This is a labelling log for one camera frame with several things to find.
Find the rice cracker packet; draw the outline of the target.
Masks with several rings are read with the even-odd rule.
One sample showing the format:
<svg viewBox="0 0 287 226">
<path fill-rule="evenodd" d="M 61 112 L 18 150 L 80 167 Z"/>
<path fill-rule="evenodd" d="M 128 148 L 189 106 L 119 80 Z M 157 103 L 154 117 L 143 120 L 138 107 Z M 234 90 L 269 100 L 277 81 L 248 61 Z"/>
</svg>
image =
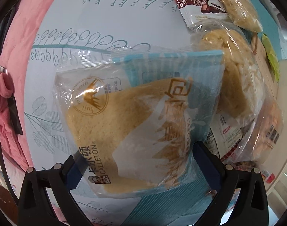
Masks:
<svg viewBox="0 0 287 226">
<path fill-rule="evenodd" d="M 233 24 L 253 33 L 263 32 L 258 13 L 250 0 L 219 0 Z"/>
<path fill-rule="evenodd" d="M 264 80 L 242 30 L 226 21 L 205 19 L 189 27 L 193 50 L 222 50 L 225 71 L 218 111 L 244 127 L 259 114 L 265 99 Z"/>
</svg>

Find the maroon chocolate snack packet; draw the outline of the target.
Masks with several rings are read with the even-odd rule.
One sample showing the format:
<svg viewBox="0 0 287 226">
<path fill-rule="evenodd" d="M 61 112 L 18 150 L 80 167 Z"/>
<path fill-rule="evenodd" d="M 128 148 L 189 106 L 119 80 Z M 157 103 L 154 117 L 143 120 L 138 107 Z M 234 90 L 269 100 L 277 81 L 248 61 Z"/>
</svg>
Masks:
<svg viewBox="0 0 287 226">
<path fill-rule="evenodd" d="M 228 20 L 224 6 L 219 0 L 175 0 L 188 28 L 205 19 Z"/>
</svg>

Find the white plastic storage bin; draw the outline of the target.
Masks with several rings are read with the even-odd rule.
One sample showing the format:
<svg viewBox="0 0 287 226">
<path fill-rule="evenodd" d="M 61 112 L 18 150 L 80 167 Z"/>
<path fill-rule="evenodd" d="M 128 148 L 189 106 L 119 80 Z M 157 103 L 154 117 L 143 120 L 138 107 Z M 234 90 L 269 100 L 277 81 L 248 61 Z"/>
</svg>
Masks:
<svg viewBox="0 0 287 226">
<path fill-rule="evenodd" d="M 283 131 L 278 139 L 277 146 L 268 158 L 269 167 L 275 174 L 274 181 L 267 186 L 267 194 L 270 194 L 287 169 L 287 60 L 280 61 L 281 78 L 277 94 L 277 103 L 282 111 Z"/>
</svg>

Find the green candy packet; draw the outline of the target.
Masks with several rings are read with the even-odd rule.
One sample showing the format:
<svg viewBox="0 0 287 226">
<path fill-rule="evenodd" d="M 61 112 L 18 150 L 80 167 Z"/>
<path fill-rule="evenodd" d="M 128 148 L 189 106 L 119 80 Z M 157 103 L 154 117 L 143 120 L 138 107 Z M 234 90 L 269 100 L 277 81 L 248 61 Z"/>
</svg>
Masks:
<svg viewBox="0 0 287 226">
<path fill-rule="evenodd" d="M 268 62 L 272 68 L 275 80 L 279 82 L 280 80 L 280 64 L 277 58 L 277 54 L 272 46 L 272 43 L 266 34 L 262 35 L 261 42 L 265 48 Z"/>
</svg>

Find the pink blanket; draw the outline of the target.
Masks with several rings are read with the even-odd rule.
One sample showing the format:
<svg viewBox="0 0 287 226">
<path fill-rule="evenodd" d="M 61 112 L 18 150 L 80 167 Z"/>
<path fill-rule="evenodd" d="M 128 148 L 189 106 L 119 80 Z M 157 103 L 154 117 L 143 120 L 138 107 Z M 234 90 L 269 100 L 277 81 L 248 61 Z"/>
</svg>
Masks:
<svg viewBox="0 0 287 226">
<path fill-rule="evenodd" d="M 27 64 L 37 31 L 54 0 L 21 0 L 5 38 L 0 66 L 7 69 L 0 90 L 11 90 L 16 101 L 17 114 L 24 128 L 24 85 Z M 33 166 L 26 134 L 16 134 L 10 121 L 7 101 L 0 96 L 0 139 L 3 152 L 25 171 Z"/>
</svg>

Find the lower rice cracker packet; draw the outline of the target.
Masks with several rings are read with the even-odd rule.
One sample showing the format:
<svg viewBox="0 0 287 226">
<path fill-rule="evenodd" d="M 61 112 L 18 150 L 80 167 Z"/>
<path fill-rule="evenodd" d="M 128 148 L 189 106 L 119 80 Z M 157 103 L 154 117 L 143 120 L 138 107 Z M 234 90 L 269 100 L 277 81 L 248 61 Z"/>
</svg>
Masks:
<svg viewBox="0 0 287 226">
<path fill-rule="evenodd" d="M 264 80 L 242 30 L 226 21 L 205 19 L 189 27 L 193 50 L 222 50 L 225 71 L 218 111 L 244 127 L 259 114 L 265 99 Z"/>
</svg>

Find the nut bar clear packet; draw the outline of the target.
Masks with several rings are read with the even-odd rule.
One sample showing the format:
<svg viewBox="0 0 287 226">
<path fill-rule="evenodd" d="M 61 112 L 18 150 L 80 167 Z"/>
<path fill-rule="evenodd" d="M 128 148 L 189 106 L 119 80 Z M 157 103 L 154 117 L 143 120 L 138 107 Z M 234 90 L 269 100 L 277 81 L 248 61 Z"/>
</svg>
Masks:
<svg viewBox="0 0 287 226">
<path fill-rule="evenodd" d="M 275 98 L 266 97 L 238 161 L 263 164 L 277 144 L 283 130 L 282 111 Z"/>
</svg>

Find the upper rice cracker packet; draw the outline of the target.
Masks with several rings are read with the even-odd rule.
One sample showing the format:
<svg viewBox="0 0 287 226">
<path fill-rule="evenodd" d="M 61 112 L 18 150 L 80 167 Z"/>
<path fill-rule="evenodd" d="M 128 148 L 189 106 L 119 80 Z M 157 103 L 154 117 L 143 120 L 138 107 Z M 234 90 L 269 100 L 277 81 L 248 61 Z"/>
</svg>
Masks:
<svg viewBox="0 0 287 226">
<path fill-rule="evenodd" d="M 219 0 L 233 24 L 253 33 L 263 32 L 258 13 L 250 0 Z"/>
</svg>

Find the orange white barcode snack packet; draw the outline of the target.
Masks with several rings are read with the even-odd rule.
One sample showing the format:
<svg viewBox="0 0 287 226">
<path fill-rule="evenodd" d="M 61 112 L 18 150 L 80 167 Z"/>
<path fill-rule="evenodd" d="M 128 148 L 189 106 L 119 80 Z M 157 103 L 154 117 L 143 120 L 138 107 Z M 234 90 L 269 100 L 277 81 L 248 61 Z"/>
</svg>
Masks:
<svg viewBox="0 0 287 226">
<path fill-rule="evenodd" d="M 210 130 L 204 142 L 208 150 L 222 161 L 230 156 L 232 148 L 243 138 L 241 128 L 227 122 L 229 117 L 217 113 L 210 124 Z"/>
</svg>

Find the Calleton bread slice packet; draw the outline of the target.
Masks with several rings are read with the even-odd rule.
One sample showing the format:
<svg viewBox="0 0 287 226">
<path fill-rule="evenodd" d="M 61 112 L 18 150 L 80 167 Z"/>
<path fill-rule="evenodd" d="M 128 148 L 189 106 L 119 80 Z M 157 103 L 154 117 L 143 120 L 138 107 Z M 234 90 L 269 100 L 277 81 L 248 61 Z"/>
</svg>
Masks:
<svg viewBox="0 0 287 226">
<path fill-rule="evenodd" d="M 217 107 L 221 50 L 138 52 L 104 61 L 90 52 L 55 75 L 54 95 L 71 142 L 98 197 L 124 199 L 193 182 L 195 141 Z"/>
</svg>

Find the brown wafer biscuit packet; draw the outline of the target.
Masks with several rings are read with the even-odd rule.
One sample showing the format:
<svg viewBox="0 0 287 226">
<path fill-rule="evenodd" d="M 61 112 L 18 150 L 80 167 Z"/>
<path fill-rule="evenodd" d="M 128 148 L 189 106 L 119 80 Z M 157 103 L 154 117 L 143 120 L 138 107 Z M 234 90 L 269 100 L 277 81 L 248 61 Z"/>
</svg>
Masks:
<svg viewBox="0 0 287 226">
<path fill-rule="evenodd" d="M 275 76 L 272 67 L 270 66 L 265 47 L 263 46 L 257 33 L 252 34 L 250 45 L 255 55 L 255 60 L 258 64 L 259 70 L 264 78 L 265 85 L 267 85 L 270 94 L 274 98 L 277 98 L 278 82 L 275 80 Z"/>
</svg>

